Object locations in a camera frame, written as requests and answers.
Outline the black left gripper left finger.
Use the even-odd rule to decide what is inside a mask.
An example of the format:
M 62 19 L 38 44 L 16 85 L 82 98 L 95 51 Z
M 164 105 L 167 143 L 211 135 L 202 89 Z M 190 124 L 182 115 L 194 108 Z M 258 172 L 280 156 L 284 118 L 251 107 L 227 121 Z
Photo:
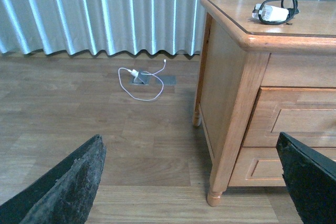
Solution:
M 85 223 L 106 157 L 102 136 L 87 140 L 55 167 L 1 205 L 1 223 Z

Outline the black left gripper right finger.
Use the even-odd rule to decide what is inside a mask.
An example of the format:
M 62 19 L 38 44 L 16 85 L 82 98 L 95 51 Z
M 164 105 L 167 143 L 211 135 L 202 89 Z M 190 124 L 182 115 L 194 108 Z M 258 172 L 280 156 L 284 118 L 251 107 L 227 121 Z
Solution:
M 335 223 L 335 161 L 280 132 L 283 179 L 303 223 Z

